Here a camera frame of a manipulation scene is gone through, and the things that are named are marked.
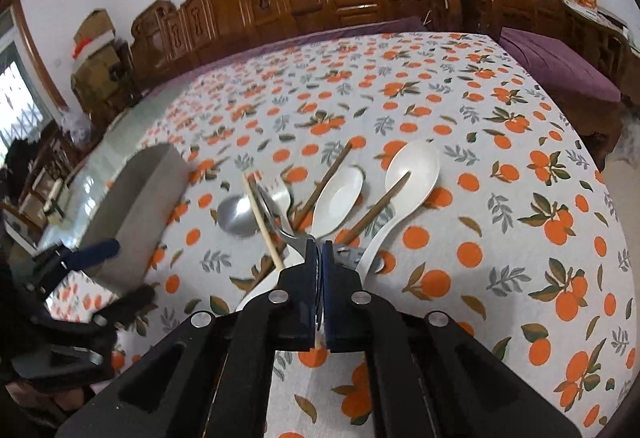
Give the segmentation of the light wooden chopstick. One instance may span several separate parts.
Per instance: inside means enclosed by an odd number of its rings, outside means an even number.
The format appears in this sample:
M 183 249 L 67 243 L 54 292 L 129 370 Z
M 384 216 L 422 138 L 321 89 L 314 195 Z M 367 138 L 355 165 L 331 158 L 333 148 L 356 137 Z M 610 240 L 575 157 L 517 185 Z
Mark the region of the light wooden chopstick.
M 274 268 L 276 268 L 277 270 L 283 270 L 284 269 L 283 261 L 269 235 L 269 231 L 265 224 L 264 216 L 262 215 L 262 211 L 260 210 L 257 204 L 257 199 L 255 197 L 255 194 L 252 188 L 250 187 L 250 180 L 247 178 L 247 175 L 244 175 L 244 173 L 242 173 L 241 178 L 242 178 L 242 184 L 243 184 L 245 193 L 248 197 L 248 200 L 250 201 L 250 209 L 252 210 L 254 219 L 258 226 L 259 233 L 262 236 L 262 240 L 267 246 Z

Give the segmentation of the metal spoon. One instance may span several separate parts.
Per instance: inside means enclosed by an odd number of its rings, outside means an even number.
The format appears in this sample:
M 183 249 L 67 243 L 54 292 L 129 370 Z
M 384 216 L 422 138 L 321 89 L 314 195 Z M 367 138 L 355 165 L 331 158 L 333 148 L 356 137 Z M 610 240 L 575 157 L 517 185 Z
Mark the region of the metal spoon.
M 231 195 L 217 208 L 218 224 L 224 233 L 245 239 L 259 231 L 250 199 L 246 194 Z

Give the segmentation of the white plastic fork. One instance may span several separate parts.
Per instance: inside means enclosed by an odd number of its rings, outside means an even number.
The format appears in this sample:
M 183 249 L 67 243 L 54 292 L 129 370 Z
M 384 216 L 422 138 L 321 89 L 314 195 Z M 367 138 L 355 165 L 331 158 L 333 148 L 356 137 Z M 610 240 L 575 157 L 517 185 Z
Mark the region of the white plastic fork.
M 292 198 L 288 187 L 281 178 L 273 178 L 272 180 L 259 180 L 258 184 L 264 190 L 274 205 L 278 206 L 280 224 L 285 232 L 289 235 L 295 235 L 291 222 L 288 220 L 288 207 L 291 206 Z M 284 258 L 284 264 L 287 267 L 292 265 L 301 265 L 304 257 L 299 254 L 296 247 L 288 245 L 288 256 Z

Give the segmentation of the small white ceramic spoon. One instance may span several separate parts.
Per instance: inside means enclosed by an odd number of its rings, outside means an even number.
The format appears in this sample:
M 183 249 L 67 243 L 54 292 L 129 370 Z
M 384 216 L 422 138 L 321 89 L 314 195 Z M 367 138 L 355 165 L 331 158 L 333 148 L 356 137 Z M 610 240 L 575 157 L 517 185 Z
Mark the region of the small white ceramic spoon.
M 319 195 L 309 234 L 318 239 L 334 232 L 355 206 L 363 181 L 363 173 L 355 166 L 338 169 Z M 303 257 L 286 257 L 282 267 L 269 272 L 265 279 L 241 300 L 236 310 L 241 311 L 255 297 L 275 288 L 281 269 L 300 265 L 303 262 Z

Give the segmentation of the dark brown chopstick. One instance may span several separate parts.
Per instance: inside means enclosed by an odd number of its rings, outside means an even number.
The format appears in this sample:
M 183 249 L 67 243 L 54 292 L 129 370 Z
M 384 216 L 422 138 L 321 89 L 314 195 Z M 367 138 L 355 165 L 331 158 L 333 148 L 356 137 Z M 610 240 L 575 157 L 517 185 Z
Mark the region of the dark brown chopstick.
M 331 178 L 335 175 L 335 172 L 337 172 L 337 169 L 340 168 L 342 162 L 344 161 L 344 159 L 347 157 L 347 155 L 351 150 L 352 150 L 352 142 L 348 141 L 343 147 L 343 150 L 341 150 L 341 153 L 339 153 L 337 158 L 335 158 L 335 161 L 333 161 L 333 164 L 329 167 L 328 170 L 326 170 L 326 173 L 323 175 L 320 182 L 314 187 L 314 190 L 306 200 L 306 203 L 296 213 L 292 222 L 292 228 L 294 230 L 298 230 L 300 226 L 303 224 L 303 221 L 306 219 L 306 216 L 308 215 L 308 213 L 310 213 L 311 210 L 314 208 L 314 206 L 317 204 L 320 194 L 322 193 L 326 185 L 329 183 Z
M 411 177 L 411 172 L 405 172 L 393 186 L 368 210 L 368 212 L 343 236 L 337 238 L 337 242 L 343 245 L 351 244 L 373 222 L 382 211 L 390 205 L 390 201 L 404 187 Z

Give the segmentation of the large white plastic spoon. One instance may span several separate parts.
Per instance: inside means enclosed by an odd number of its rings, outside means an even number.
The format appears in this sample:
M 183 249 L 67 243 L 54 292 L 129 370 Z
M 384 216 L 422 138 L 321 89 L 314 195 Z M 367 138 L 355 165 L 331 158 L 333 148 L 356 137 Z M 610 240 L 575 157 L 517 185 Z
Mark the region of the large white plastic spoon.
M 394 187 L 397 189 L 390 198 L 393 216 L 375 233 L 358 262 L 356 271 L 362 284 L 366 283 L 378 251 L 387 236 L 414 213 L 433 192 L 439 171 L 439 151 L 432 142 L 412 141 L 394 156 L 385 177 L 386 192 L 390 192 Z

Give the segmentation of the metal fork smiley handle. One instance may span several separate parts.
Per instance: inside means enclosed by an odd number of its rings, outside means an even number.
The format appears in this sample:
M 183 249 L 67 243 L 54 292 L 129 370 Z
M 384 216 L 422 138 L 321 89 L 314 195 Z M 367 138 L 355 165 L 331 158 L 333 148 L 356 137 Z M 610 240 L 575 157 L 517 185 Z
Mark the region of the metal fork smiley handle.
M 306 244 L 308 239 L 313 239 L 314 241 L 320 241 L 321 237 L 316 239 L 314 236 L 310 234 L 303 233 L 295 233 L 295 235 L 289 235 L 288 232 L 285 232 L 280 224 L 280 218 L 278 213 L 278 206 L 274 205 L 271 202 L 271 198 L 269 195 L 260 188 L 259 184 L 254 184 L 254 190 L 256 192 L 256 199 L 259 205 L 265 210 L 267 218 L 273 228 L 274 231 L 278 232 L 281 236 L 281 239 L 284 240 L 286 245 L 291 245 L 297 248 L 299 254 L 305 257 L 306 254 Z

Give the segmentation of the cream and black remote box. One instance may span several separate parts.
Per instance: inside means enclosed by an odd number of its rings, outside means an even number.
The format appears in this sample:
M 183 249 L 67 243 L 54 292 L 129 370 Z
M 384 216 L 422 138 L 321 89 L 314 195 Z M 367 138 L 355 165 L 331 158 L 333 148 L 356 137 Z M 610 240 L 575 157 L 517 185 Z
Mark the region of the cream and black remote box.
M 65 207 L 67 201 L 67 189 L 63 179 L 57 179 L 42 207 L 43 214 L 47 217 L 65 217 Z

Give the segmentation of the rectangular metal tray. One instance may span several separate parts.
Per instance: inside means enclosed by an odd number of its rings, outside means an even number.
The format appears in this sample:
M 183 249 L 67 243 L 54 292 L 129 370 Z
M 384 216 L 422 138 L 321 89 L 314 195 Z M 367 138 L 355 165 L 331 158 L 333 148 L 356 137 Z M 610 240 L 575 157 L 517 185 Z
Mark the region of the rectangular metal tray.
M 170 143 L 132 156 L 100 202 L 79 246 L 116 239 L 119 253 L 87 271 L 91 280 L 116 295 L 143 283 L 169 216 L 189 182 L 190 167 Z

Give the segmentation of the wooden dining chair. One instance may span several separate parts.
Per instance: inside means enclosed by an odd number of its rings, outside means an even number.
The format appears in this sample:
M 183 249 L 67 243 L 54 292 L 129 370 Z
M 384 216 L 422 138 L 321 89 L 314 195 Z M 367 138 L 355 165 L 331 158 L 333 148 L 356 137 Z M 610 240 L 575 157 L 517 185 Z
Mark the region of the wooden dining chair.
M 18 198 L 18 211 L 29 220 L 32 229 L 44 229 L 47 220 L 43 206 L 55 181 L 67 179 L 80 162 L 80 150 L 70 137 L 56 126 L 47 127 Z

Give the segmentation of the window with grille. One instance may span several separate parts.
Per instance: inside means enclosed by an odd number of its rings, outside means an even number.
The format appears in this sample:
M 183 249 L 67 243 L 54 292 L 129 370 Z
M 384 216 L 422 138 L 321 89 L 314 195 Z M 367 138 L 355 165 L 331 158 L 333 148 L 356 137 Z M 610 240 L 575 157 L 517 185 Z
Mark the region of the window with grille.
M 15 140 L 37 141 L 54 119 L 10 8 L 1 12 L 1 158 Z

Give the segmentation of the purple sofa cushion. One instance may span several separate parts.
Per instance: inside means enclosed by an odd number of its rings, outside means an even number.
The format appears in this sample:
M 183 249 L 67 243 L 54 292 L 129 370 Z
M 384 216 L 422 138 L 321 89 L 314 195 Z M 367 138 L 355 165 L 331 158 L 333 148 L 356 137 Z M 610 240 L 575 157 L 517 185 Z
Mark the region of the purple sofa cushion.
M 227 65 L 245 63 L 252 57 L 267 55 L 285 49 L 300 48 L 301 46 L 306 46 L 306 44 L 355 38 L 359 36 L 367 36 L 368 34 L 400 34 L 401 32 L 425 31 L 426 27 L 423 25 L 423 20 L 419 17 L 412 16 L 401 18 L 400 20 L 389 20 L 388 22 L 349 26 L 313 32 L 312 34 L 303 34 L 303 36 L 271 42 L 265 44 L 265 46 L 256 46 L 256 48 L 235 53 L 223 57 L 220 60 L 214 60 L 213 62 L 198 66 L 197 68 L 189 70 L 189 72 L 184 72 L 174 78 L 165 79 L 160 83 L 149 84 L 146 88 L 146 95 L 159 94 L 173 84 L 179 86 L 179 84 L 189 83 L 196 77 L 214 69 L 219 69 Z

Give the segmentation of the orange print white tablecloth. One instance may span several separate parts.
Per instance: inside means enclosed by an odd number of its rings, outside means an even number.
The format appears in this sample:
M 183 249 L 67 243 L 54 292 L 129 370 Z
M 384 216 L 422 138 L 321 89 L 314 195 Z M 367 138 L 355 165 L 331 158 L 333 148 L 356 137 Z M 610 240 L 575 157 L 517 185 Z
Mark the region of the orange print white tablecloth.
M 267 252 L 222 231 L 221 202 L 257 171 L 299 209 L 337 159 L 363 189 L 352 227 L 407 144 L 433 144 L 433 193 L 387 236 L 368 288 L 402 311 L 447 312 L 584 437 L 613 421 L 638 368 L 637 302 L 613 198 L 558 104 L 474 34 L 374 34 L 258 55 L 153 101 L 122 141 L 169 143 L 186 190 L 144 261 L 154 307 L 122 331 L 125 371 L 194 311 L 232 312 Z

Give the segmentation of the stacked cardboard boxes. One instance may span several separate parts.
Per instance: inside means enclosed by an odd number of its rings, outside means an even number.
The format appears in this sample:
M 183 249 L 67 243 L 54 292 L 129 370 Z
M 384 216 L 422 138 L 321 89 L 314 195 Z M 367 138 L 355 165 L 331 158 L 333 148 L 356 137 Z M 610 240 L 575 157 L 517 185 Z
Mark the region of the stacked cardboard boxes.
M 119 88 L 122 61 L 116 41 L 115 26 L 104 8 L 92 11 L 76 31 L 70 86 L 86 113 L 100 107 Z

